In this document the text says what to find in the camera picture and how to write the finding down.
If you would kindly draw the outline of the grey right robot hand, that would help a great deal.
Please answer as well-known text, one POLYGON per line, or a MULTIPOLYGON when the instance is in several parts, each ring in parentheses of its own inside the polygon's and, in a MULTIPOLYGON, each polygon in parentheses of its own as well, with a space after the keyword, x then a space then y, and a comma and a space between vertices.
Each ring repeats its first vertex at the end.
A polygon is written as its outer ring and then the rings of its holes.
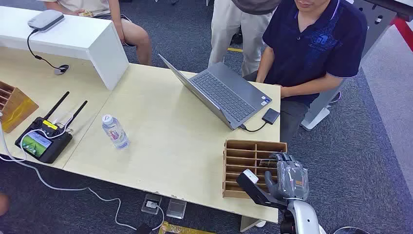
POLYGON ((276 162, 277 166, 277 181, 272 179, 270 171, 264 173, 265 184, 270 194, 277 200, 305 201, 309 194, 308 169, 285 152, 271 153, 269 160, 276 162))

